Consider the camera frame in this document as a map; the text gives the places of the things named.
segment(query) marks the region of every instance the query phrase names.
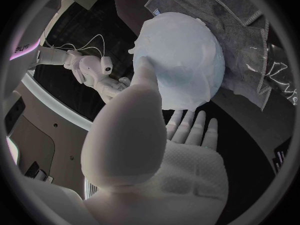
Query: gray cloth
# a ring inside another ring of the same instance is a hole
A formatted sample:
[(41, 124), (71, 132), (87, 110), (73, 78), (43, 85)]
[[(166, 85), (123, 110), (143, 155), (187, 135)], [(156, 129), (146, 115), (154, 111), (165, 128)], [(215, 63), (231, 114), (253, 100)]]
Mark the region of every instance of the gray cloth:
[(177, 12), (199, 18), (216, 36), (225, 58), (222, 87), (262, 110), (272, 88), (264, 81), (269, 22), (249, 0), (149, 0), (154, 15)]

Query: white ball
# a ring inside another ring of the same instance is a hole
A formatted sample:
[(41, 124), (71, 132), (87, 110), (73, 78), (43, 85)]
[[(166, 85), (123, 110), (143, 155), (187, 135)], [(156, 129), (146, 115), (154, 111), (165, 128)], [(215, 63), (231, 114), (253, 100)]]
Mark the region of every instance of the white ball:
[(134, 54), (134, 69), (142, 56), (153, 64), (163, 110), (195, 111), (221, 86), (225, 72), (222, 48), (198, 18), (161, 13), (144, 22), (129, 52)]

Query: pink light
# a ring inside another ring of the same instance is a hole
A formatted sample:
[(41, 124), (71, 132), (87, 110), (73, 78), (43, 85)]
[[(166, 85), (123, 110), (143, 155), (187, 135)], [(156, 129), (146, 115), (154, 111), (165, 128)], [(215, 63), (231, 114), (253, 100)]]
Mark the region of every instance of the pink light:
[(39, 46), (39, 44), (40, 44), (40, 39), (34, 44), (34, 45), (32, 45), (32, 47), (30, 47), (29, 49), (26, 49), (25, 51), (21, 51), (21, 52), (18, 52), (17, 54), (15, 54), (15, 55), (12, 55), (11, 57), (10, 57), (10, 61), (11, 60), (13, 60), (13, 59), (16, 59), (16, 58), (18, 58), (18, 57), (21, 57), (21, 56), (23, 56), (23, 55), (25, 55), (25, 54), (28, 54), (28, 53), (30, 53), (31, 51), (33, 51), (34, 49), (36, 49), (38, 46)]

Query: white sphere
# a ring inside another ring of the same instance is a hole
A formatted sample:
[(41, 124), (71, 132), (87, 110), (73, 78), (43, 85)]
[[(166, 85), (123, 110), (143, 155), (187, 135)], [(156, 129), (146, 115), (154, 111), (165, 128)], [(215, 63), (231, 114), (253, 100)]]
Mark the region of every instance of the white sphere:
[(134, 69), (142, 56), (153, 64), (163, 110), (195, 111), (221, 86), (225, 72), (222, 48), (198, 18), (161, 13), (144, 22), (129, 52), (134, 54)]

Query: robotic arm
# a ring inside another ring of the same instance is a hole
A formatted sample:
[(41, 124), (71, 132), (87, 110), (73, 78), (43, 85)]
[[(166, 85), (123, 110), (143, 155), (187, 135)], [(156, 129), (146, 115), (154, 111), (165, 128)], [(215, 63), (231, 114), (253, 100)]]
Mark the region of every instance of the robotic arm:
[(72, 70), (80, 84), (94, 88), (106, 104), (130, 86), (131, 81), (127, 77), (122, 77), (119, 81), (109, 77), (113, 70), (109, 56), (84, 56), (77, 50), (64, 51), (43, 46), (39, 46), (38, 51), (33, 67), (38, 64), (63, 65), (64, 68)]

